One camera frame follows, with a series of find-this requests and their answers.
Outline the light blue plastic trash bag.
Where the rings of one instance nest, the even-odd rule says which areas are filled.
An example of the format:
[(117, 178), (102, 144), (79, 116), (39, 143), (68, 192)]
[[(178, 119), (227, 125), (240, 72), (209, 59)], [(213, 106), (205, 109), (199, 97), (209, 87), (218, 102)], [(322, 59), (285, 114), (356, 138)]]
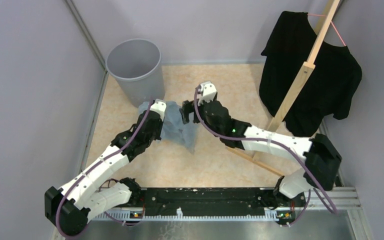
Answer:
[(166, 104), (161, 139), (181, 145), (194, 154), (198, 126), (193, 122), (183, 124), (181, 107), (175, 101), (167, 101)]

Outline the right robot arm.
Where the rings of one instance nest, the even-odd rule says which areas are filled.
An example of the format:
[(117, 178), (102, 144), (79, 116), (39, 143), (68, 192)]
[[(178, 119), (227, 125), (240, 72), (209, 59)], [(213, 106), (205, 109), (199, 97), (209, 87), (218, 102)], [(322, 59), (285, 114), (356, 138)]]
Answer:
[(277, 181), (273, 200), (279, 206), (287, 206), (297, 195), (312, 189), (322, 193), (334, 188), (342, 157), (324, 134), (314, 137), (295, 137), (270, 132), (249, 122), (230, 116), (227, 108), (217, 100), (198, 105), (184, 101), (180, 108), (183, 123), (202, 124), (230, 149), (267, 153), (295, 160), (301, 168)]

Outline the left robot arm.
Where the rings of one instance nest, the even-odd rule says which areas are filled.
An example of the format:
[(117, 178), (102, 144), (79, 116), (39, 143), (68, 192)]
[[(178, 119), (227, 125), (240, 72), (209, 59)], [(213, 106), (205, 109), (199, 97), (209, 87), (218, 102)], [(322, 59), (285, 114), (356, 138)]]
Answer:
[(78, 236), (96, 216), (118, 205), (134, 207), (143, 201), (141, 187), (130, 177), (107, 188), (102, 184), (119, 169), (160, 140), (165, 113), (144, 111), (131, 129), (119, 133), (103, 155), (70, 182), (44, 194), (45, 217), (65, 238)]

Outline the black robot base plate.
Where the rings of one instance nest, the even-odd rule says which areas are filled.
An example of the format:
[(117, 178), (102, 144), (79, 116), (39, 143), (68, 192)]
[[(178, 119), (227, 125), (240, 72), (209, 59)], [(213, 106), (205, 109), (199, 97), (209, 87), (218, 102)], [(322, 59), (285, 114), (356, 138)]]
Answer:
[(263, 216), (273, 209), (290, 209), (291, 205), (303, 207), (305, 195), (300, 193), (289, 199), (274, 194), (271, 187), (149, 187), (120, 207), (145, 210), (147, 217), (174, 216), (178, 209), (186, 217), (245, 217)]

